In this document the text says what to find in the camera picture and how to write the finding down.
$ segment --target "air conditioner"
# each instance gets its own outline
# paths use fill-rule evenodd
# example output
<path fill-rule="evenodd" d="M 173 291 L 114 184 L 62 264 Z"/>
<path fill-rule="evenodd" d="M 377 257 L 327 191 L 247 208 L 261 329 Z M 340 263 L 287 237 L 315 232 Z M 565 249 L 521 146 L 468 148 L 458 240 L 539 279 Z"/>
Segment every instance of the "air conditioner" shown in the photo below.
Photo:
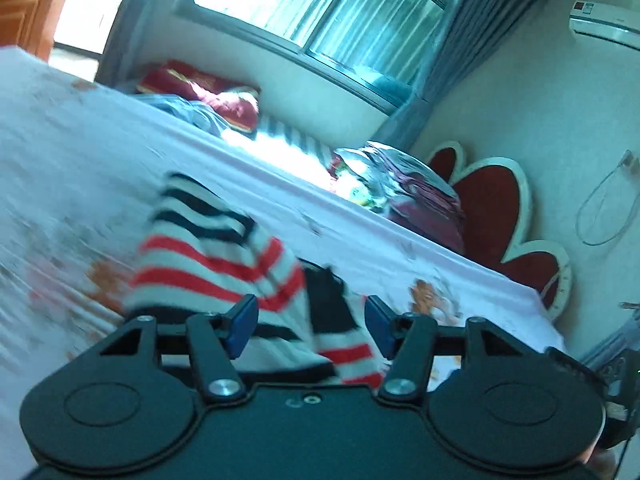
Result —
<path fill-rule="evenodd" d="M 578 1 L 569 17 L 575 34 L 640 50 L 640 13 L 605 4 Z"/>

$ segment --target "pillow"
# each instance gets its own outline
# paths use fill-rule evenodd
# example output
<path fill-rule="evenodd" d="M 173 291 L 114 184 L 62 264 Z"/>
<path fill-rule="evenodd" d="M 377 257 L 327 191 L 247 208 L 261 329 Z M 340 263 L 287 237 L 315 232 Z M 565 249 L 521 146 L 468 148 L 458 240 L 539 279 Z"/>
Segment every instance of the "pillow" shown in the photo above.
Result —
<path fill-rule="evenodd" d="M 138 84 L 138 91 L 175 94 L 187 101 L 200 101 L 213 108 L 229 125 L 243 134 L 253 133 L 258 125 L 260 91 L 171 59 L 150 70 Z"/>

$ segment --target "wall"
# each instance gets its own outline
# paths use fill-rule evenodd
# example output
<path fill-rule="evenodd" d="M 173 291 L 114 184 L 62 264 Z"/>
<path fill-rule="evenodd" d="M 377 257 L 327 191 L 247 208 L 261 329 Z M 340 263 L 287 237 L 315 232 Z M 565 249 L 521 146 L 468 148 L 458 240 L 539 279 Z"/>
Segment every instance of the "wall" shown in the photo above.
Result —
<path fill-rule="evenodd" d="M 137 63 L 175 57 L 258 85 L 260 109 L 330 146 L 359 147 L 386 115 L 346 90 L 254 44 L 176 16 L 159 0 Z"/>
<path fill-rule="evenodd" d="M 620 301 L 640 302 L 640 220 L 617 241 L 588 248 L 574 233 L 580 204 L 620 160 L 640 153 L 640 52 L 568 28 L 575 0 L 534 9 L 501 49 L 436 108 L 412 152 L 459 140 L 470 160 L 517 160 L 532 185 L 532 238 L 556 240 L 574 269 L 570 305 L 559 319 L 575 355 L 616 330 L 629 316 Z M 631 7 L 634 0 L 593 0 Z M 638 182 L 616 175 L 590 239 L 625 221 Z M 585 211 L 593 223 L 602 192 Z"/>

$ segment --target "wooden door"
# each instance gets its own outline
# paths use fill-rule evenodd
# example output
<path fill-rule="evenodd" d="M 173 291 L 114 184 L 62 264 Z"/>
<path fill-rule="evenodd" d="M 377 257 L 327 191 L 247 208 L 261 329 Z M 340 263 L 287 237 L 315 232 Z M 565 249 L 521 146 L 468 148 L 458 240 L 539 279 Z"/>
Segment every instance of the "wooden door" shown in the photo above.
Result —
<path fill-rule="evenodd" d="M 65 0 L 0 0 L 0 46 L 18 45 L 49 59 Z"/>

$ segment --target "bed sheet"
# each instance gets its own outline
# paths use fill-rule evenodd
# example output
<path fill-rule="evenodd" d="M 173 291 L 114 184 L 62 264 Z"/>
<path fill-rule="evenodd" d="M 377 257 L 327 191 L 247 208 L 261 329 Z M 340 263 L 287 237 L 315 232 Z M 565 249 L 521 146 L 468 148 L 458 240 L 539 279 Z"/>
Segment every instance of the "bed sheet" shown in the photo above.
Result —
<path fill-rule="evenodd" d="M 539 351 L 564 348 L 530 288 L 16 48 L 0 49 L 0 73 L 4 478 L 33 465 L 18 425 L 24 394 L 118 322 L 107 308 L 126 293 L 117 276 L 130 272 L 170 171 L 196 178 L 298 257 L 330 264 L 353 290 L 397 311 L 409 310 L 417 278 L 442 280 L 463 319 L 484 316 Z"/>

